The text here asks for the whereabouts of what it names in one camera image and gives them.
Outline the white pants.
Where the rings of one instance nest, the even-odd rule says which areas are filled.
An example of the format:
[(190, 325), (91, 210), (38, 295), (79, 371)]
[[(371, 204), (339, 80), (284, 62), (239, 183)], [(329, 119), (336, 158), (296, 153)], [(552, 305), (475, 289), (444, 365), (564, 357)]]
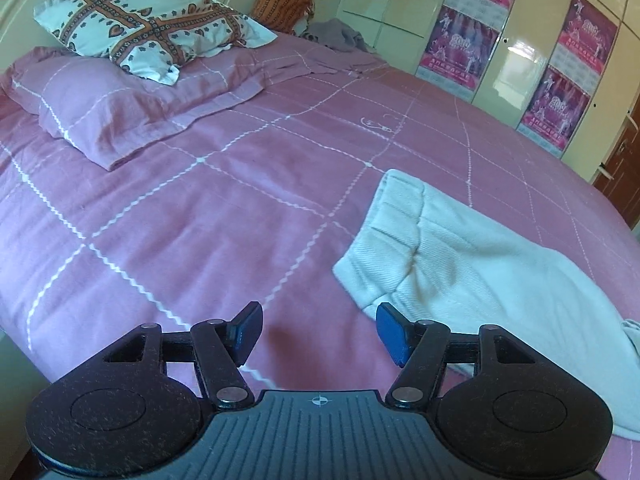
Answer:
[(503, 327), (608, 404), (639, 437), (639, 330), (569, 258), (393, 169), (333, 273), (366, 315), (388, 302), (455, 333)]

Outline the pink pillow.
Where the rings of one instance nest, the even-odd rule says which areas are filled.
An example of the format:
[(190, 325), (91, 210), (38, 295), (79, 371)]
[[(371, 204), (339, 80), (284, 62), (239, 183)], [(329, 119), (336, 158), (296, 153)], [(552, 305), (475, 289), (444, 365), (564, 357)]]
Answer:
[(35, 48), (1, 75), (4, 94), (45, 132), (107, 171), (265, 88), (264, 71), (243, 50), (195, 61), (172, 86), (58, 48)]

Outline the brown wooden door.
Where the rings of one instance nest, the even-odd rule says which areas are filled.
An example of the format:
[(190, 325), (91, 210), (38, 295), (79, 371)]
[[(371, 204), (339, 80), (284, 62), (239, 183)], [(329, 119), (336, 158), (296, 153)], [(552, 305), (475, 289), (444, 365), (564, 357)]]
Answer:
[(639, 221), (639, 123), (625, 117), (625, 129), (593, 183), (631, 229)]

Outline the lower right pink poster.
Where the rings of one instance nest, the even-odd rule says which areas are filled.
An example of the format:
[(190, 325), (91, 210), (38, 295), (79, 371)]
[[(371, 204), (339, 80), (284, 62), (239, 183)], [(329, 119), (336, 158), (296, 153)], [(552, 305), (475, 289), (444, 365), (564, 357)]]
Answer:
[(554, 67), (548, 66), (516, 131), (560, 158), (589, 100), (588, 93)]

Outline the lower left pink poster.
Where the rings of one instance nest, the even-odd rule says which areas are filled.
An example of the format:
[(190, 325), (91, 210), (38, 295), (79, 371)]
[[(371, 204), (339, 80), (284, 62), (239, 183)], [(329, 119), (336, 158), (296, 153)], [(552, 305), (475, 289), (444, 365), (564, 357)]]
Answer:
[(442, 6), (416, 76), (471, 103), (499, 33), (449, 6)]

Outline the grey crumpled cloth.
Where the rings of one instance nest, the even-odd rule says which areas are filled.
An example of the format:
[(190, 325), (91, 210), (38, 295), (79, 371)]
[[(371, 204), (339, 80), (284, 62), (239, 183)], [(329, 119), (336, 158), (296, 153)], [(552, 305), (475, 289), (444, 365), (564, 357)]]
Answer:
[(338, 18), (311, 23), (302, 33), (302, 38), (338, 52), (369, 51), (360, 32)]

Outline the white patterned pillow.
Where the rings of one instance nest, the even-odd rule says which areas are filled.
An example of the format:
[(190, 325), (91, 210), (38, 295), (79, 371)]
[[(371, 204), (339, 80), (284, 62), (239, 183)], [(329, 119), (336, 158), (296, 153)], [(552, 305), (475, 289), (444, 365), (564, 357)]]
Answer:
[(46, 0), (34, 7), (34, 19), (67, 50), (166, 86), (194, 58), (277, 39), (218, 0)]

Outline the cream wardrobe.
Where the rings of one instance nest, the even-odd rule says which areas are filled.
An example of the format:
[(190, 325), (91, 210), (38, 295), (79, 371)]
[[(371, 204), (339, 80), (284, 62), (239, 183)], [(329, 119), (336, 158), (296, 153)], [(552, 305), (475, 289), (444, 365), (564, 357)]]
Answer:
[[(617, 32), (598, 83), (592, 92), (581, 88), (589, 104), (559, 158), (586, 180), (608, 158), (639, 88), (639, 0), (590, 1)], [(471, 104), (516, 130), (551, 66), (570, 0), (513, 0), (509, 9), (487, 0), (341, 0), (338, 15), (390, 65), (416, 76), (442, 6), (499, 33)]]

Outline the upper right pink poster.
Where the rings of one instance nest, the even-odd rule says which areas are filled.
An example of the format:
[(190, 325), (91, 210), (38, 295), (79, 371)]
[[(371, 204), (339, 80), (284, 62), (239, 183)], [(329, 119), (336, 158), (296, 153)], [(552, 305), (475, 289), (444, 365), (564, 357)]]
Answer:
[(611, 53), (617, 25), (590, 0), (570, 0), (550, 65), (592, 92)]

